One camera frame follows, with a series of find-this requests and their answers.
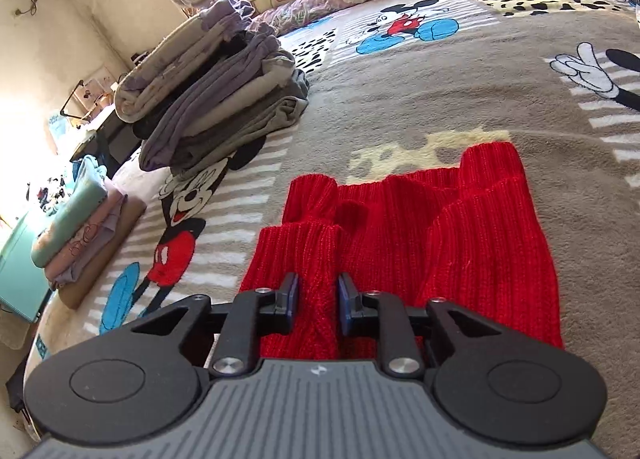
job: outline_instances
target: electrical cable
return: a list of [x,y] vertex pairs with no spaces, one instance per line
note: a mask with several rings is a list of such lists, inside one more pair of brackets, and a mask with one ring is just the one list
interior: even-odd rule
[[26,15],[26,14],[31,14],[32,16],[34,16],[36,14],[36,12],[38,11],[38,0],[31,0],[31,6],[29,7],[29,9],[27,11],[22,11],[20,9],[15,11],[15,15],[17,17],[21,16],[21,15]]

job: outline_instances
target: ribbed gray surface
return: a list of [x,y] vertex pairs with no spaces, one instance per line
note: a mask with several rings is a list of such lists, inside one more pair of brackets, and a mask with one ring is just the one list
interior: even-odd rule
[[519,452],[450,425],[417,383],[372,362],[267,360],[255,375],[217,381],[187,421],[149,441],[83,449],[48,440],[28,459],[602,459],[589,442]]

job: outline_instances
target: cartoon hand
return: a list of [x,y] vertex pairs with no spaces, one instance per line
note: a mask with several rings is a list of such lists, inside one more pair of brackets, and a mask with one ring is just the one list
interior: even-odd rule
[[560,54],[551,62],[551,69],[567,75],[571,81],[590,89],[604,98],[615,98],[620,89],[600,67],[589,42],[578,46],[578,57]]

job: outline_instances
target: blue shoe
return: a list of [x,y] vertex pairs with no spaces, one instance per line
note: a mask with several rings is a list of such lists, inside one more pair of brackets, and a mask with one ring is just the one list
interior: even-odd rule
[[120,327],[131,310],[133,290],[140,276],[140,265],[132,262],[113,283],[107,304],[102,311],[100,334]]
[[415,32],[414,37],[425,42],[432,40],[442,40],[451,36],[459,30],[460,25],[454,19],[437,19],[424,22]]
[[356,52],[360,54],[375,53],[377,51],[383,51],[388,48],[392,48],[396,44],[404,41],[402,36],[383,36],[384,33],[379,33],[369,38],[365,38],[356,48]]

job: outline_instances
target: dalmatian spot pattern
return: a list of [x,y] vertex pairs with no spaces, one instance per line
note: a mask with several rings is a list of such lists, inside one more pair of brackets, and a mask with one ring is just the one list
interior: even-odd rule
[[491,6],[504,17],[536,16],[553,12],[607,10],[624,12],[622,7],[604,0],[476,0]]
[[329,30],[316,38],[301,42],[291,50],[296,57],[296,67],[311,74],[324,64],[326,54],[335,40],[335,30]]

